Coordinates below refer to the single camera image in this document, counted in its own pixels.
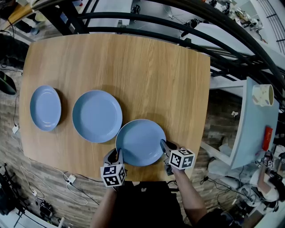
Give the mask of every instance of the black metal railing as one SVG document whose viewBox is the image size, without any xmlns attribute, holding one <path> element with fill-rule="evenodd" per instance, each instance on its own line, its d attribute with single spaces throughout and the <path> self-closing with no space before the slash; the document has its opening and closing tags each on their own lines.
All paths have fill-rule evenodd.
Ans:
<svg viewBox="0 0 285 228">
<path fill-rule="evenodd" d="M 274 8 L 270 4 L 270 2 L 268 2 L 268 0 L 257 0 L 257 1 L 263 8 L 266 17 L 272 26 L 280 52 L 285 55 L 285 29 L 280 18 L 278 17 Z"/>
<path fill-rule="evenodd" d="M 225 16 L 219 10 L 213 8 L 212 6 L 203 3 L 200 0 L 150 0 L 157 3 L 167 4 L 172 7 L 176 7 L 187 11 L 189 13 L 195 14 L 209 22 L 219 26 L 240 42 L 242 42 L 246 47 L 248 47 L 254 56 L 239 53 L 233 48 L 227 46 L 221 41 L 203 33 L 196 29 L 193 29 L 184 24 L 176 23 L 170 20 L 141 15 L 132 13 L 122 13 L 122 12 L 94 12 L 98 0 L 95 1 L 91 12 L 87 13 L 88 7 L 91 5 L 92 0 L 89 0 L 82 14 L 78 14 L 71 0 L 65 0 L 57 4 L 59 9 L 55 6 L 48 6 L 46 8 L 40 9 L 40 11 L 50 20 L 53 25 L 63 34 L 84 34 L 90 32 L 107 32 L 107 33 L 124 33 L 124 34 L 134 34 L 146 37 L 152 37 L 156 39 L 161 39 L 171 43 L 179 44 L 186 48 L 191 48 L 198 52 L 205 53 L 211 58 L 211 66 L 216 69 L 211 69 L 211 76 L 223 76 L 232 81 L 235 81 L 232 75 L 237 79 L 244 80 L 246 77 L 251 77 L 253 80 L 260 84 L 272 84 L 275 91 L 275 98 L 279 101 L 280 107 L 283 108 L 282 102 L 283 90 L 285 90 L 285 80 L 284 71 L 274 64 L 269 55 L 264 51 L 264 49 L 256 42 L 256 40 L 249 35 L 243 28 L 236 24 L 229 17 Z M 59 16 L 56 16 L 55 12 L 63 12 L 67 18 L 68 23 L 62 23 Z M 150 32 L 146 30 L 133 29 L 133 28 L 119 28 L 119 27 L 88 27 L 90 19 L 95 18 L 117 18 L 117 19 L 130 19 L 130 20 L 140 20 L 155 24 L 160 24 L 168 26 L 180 31 L 186 31 L 190 34 L 200 37 L 206 41 L 209 41 L 219 48 L 204 47 L 195 45 L 186 40 L 181 40 L 176 37 Z"/>
</svg>

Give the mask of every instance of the red object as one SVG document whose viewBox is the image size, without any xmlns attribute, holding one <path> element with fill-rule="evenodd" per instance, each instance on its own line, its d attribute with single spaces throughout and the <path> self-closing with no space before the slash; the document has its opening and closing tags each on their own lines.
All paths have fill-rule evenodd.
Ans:
<svg viewBox="0 0 285 228">
<path fill-rule="evenodd" d="M 265 136 L 264 136 L 263 145 L 262 145 L 262 149 L 264 151 L 268 151 L 269 143 L 270 143 L 270 140 L 271 140 L 272 131 L 273 131 L 273 129 L 271 127 L 267 126 L 265 128 Z"/>
</svg>

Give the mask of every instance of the light blue table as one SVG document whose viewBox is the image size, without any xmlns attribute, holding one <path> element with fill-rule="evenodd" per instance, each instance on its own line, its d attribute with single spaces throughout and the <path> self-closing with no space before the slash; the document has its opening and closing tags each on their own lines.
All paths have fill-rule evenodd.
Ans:
<svg viewBox="0 0 285 228">
<path fill-rule="evenodd" d="M 251 78 L 228 82 L 222 77 L 211 78 L 210 89 L 222 89 L 242 97 L 240 122 L 230 156 L 221 153 L 202 142 L 201 147 L 227 163 L 232 169 L 247 165 L 258 159 L 262 150 L 265 127 L 273 128 L 269 149 L 272 146 L 278 120 L 279 103 L 274 99 L 273 106 L 257 106 L 252 100 L 252 88 L 258 85 Z"/>
</svg>

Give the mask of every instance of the white mug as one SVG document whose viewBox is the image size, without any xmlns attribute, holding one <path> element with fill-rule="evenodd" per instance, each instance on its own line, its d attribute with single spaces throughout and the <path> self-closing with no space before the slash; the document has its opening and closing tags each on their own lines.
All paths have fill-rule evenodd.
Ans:
<svg viewBox="0 0 285 228">
<path fill-rule="evenodd" d="M 272 106 L 274 102 L 274 91 L 271 84 L 254 85 L 252 89 L 252 99 L 255 105 Z"/>
</svg>

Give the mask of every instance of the plate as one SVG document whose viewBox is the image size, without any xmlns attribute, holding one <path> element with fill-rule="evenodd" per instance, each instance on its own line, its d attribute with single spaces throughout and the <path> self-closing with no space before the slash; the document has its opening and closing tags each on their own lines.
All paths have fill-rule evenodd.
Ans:
<svg viewBox="0 0 285 228">
<path fill-rule="evenodd" d="M 136 119 L 121 128 L 116 149 L 123 149 L 124 162 L 133 166 L 148 166 L 163 154 L 160 140 L 166 140 L 163 129 L 148 119 Z"/>
<path fill-rule="evenodd" d="M 42 85 L 35 90 L 30 113 L 35 125 L 43 131 L 51 131 L 57 126 L 61 117 L 61 101 L 53 87 Z"/>
<path fill-rule="evenodd" d="M 122 110 L 118 101 L 102 90 L 83 94 L 72 111 L 76 131 L 92 143 L 104 143 L 116 136 L 122 126 Z"/>
</svg>

